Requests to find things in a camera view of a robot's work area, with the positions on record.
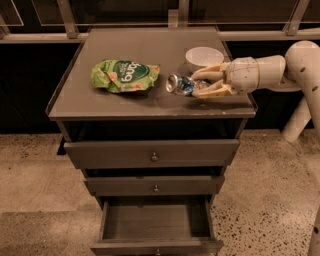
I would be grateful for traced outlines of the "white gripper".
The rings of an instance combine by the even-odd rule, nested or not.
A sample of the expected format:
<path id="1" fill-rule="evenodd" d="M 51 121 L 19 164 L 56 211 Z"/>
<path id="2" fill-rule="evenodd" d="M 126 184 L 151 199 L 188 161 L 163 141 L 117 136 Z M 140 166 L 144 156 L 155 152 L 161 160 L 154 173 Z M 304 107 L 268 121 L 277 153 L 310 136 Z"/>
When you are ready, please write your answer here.
<path id="1" fill-rule="evenodd" d="M 195 71 L 195 80 L 218 81 L 211 85 L 198 83 L 192 95 L 200 99 L 233 96 L 257 89 L 271 89 L 278 86 L 286 67 L 285 58 L 274 55 L 263 58 L 237 58 Z"/>

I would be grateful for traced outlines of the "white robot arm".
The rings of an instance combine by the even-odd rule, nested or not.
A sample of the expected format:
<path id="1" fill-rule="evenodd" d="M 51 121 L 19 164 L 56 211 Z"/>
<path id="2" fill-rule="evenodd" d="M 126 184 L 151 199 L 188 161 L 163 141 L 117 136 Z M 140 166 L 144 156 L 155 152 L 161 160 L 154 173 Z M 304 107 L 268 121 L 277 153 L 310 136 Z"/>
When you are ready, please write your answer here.
<path id="1" fill-rule="evenodd" d="M 301 99 L 278 131 L 247 132 L 211 209 L 219 256 L 319 256 L 320 47 L 294 43 L 284 55 L 237 58 L 193 74 L 201 99 L 257 92 Z"/>

